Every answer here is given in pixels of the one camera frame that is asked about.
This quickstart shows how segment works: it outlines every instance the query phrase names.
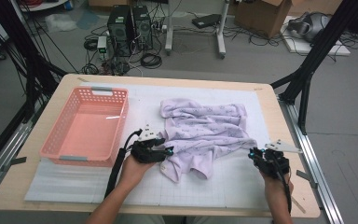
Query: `headphones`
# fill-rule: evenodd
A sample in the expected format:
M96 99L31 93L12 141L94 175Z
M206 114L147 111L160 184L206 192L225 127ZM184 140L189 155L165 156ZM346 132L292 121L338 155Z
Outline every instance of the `headphones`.
M321 12L305 12L300 18L290 20L288 31L296 31L306 41L313 44L321 35L330 19Z

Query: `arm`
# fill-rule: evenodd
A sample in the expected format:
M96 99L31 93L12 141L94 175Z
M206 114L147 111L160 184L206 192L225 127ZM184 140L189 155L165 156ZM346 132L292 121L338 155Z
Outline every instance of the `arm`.
M114 190L92 212L86 221L91 223L113 223L118 210L130 192L141 182L145 172L155 163L140 163L132 155L124 160L121 176Z
M265 183L265 194L269 210L271 211L272 218L275 224L291 224L293 223L287 210L287 199L284 192L282 181L279 179L271 178L261 173ZM293 183L289 180L289 175L285 176L286 183L289 182L290 193L293 192Z

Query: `basket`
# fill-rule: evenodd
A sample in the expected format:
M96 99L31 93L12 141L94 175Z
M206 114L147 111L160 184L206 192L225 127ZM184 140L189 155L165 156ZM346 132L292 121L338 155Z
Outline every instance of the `basket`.
M74 88L40 156L57 164L112 167L128 108L125 89Z

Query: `crumpled cloth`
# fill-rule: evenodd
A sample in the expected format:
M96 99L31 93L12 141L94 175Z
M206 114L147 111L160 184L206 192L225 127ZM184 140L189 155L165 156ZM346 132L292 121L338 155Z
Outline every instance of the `crumpled cloth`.
M190 171L202 179L213 175L213 161L237 149L250 149L257 143L246 129L244 105L200 105L189 99L161 102L165 118L165 147L173 155L160 164L160 171L178 183Z

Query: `wooden table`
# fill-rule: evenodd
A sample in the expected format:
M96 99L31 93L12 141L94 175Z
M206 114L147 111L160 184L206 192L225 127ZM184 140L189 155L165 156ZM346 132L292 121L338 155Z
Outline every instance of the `wooden table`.
M39 163L39 149L52 128L54 121L59 116L61 109L67 100L72 88L82 82L122 83L132 85L173 86L190 88L212 88L222 90L254 91L257 94L264 119L267 124L268 134L271 139L282 139L284 142L294 145L293 139L282 115L273 89L268 84L185 80L171 78L147 78L147 77L106 77L67 75L61 81L54 92L39 121L34 126L27 141L22 147L18 158L27 157L27 162L13 165L7 172L0 185L0 210L21 211L75 211L91 212L97 206L91 203L36 203L24 201L24 196L31 185ZM293 192L293 217L318 217L319 206L310 187L310 183L295 175L296 170L304 172L300 158L295 153L286 153L293 171L292 182L295 185ZM164 207L146 205L123 205L121 213L135 214L160 214L177 216L242 216L242 217L267 217L268 212L208 207Z

